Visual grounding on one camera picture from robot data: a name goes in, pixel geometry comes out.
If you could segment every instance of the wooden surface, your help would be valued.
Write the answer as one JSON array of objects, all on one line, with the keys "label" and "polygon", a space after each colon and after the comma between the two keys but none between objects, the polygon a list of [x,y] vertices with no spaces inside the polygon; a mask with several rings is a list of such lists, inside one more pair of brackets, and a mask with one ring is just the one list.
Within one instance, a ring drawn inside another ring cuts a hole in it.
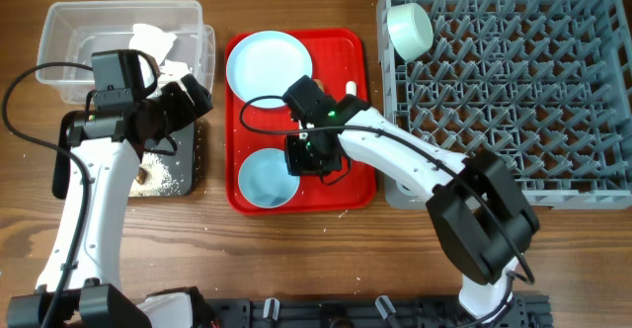
[{"label": "wooden surface", "polygon": [[[36,63],[48,7],[57,1],[0,0],[0,88]],[[224,196],[223,50],[237,34],[347,27],[362,39],[369,94],[381,107],[377,0],[198,0],[217,34],[215,109],[205,120],[201,180],[188,197],[129,202],[120,252],[132,298],[197,285],[208,297],[397,297],[457,293],[423,211],[390,208],[380,188],[371,205],[340,212],[245,217]],[[10,105],[19,129],[56,141],[73,108],[30,78]],[[50,254],[63,202],[50,193],[55,154],[0,127],[0,320],[9,298],[31,293]],[[550,294],[557,327],[632,326],[632,211],[537,211],[542,229],[526,257],[535,287]]]}]

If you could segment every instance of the gray dish rack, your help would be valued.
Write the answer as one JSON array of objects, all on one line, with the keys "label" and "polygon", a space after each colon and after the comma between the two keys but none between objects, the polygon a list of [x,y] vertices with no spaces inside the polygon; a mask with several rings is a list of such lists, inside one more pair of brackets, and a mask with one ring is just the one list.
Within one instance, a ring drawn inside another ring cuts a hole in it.
[{"label": "gray dish rack", "polygon": [[[413,62],[388,37],[418,3],[434,45]],[[505,159],[532,205],[632,205],[632,42],[621,0],[378,0],[384,116],[445,149]],[[386,200],[425,208],[386,179]]]}]

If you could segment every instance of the white plate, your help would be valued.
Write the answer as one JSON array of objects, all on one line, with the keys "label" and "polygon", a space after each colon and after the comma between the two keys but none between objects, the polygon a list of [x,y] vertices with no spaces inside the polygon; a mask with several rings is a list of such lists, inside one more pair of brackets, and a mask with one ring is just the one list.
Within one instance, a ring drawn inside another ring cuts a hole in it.
[{"label": "white plate", "polygon": [[[228,85],[242,101],[282,96],[303,75],[312,76],[312,58],[298,39],[281,32],[254,33],[239,41],[228,56]],[[272,109],[282,100],[262,100],[253,106]]]},{"label": "white plate", "polygon": [[287,171],[285,153],[274,148],[255,151],[246,158],[237,179],[244,198],[261,208],[285,205],[300,184],[300,177]]}]

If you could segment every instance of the clear plastic bin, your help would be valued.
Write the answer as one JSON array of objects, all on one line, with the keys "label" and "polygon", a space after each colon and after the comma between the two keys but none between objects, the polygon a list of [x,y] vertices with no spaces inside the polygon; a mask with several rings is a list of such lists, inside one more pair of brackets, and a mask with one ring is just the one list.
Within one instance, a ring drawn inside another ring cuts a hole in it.
[{"label": "clear plastic bin", "polygon": [[[202,21],[198,1],[55,3],[50,6],[43,27],[38,64],[70,61],[91,65],[93,52],[128,48],[136,23],[178,36],[166,58],[185,62],[194,70],[197,81],[208,86],[206,68],[210,57],[214,65],[214,34]],[[59,90],[62,100],[70,104],[83,104],[86,94],[94,88],[92,72],[73,67],[39,70],[36,77]]]}]

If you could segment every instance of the metal dish rack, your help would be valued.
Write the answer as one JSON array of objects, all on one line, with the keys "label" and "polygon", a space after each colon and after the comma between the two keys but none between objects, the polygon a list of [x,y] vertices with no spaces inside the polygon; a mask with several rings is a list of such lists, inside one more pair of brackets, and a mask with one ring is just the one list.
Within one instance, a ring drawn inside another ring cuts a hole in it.
[{"label": "metal dish rack", "polygon": [[[418,3],[434,45],[413,62],[388,37]],[[632,205],[632,42],[621,0],[378,0],[384,116],[425,141],[502,156],[532,205]],[[386,199],[425,208],[392,179]]]}]

